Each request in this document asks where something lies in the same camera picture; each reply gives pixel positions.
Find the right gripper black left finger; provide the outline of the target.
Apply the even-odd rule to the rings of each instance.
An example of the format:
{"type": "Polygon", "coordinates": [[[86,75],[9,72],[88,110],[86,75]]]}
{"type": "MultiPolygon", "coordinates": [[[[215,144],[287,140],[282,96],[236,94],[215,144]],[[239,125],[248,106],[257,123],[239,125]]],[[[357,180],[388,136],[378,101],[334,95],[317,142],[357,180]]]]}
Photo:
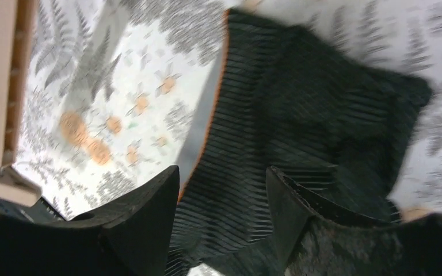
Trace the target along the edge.
{"type": "Polygon", "coordinates": [[[71,221],[0,214],[0,275],[163,275],[179,169],[71,221]]]}

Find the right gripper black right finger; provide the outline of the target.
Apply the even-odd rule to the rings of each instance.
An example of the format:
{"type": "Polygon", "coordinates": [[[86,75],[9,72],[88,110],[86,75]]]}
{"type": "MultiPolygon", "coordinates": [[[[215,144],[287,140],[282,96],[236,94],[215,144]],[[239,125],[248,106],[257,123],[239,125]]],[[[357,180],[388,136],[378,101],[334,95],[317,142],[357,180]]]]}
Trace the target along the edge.
{"type": "Polygon", "coordinates": [[[442,213],[392,224],[335,204],[276,167],[265,184],[288,275],[442,275],[442,213]]]}

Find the black underwear orange trim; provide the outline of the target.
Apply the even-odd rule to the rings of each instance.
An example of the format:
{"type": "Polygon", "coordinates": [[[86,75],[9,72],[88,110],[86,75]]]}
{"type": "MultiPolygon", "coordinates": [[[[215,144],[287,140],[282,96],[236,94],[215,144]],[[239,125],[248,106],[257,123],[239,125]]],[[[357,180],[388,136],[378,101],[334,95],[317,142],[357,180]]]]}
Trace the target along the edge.
{"type": "Polygon", "coordinates": [[[431,88],[369,68],[301,26],[231,9],[207,139],[174,219],[166,275],[203,262],[283,275],[265,190],[274,166],[320,202],[397,219],[386,201],[431,88]]]}

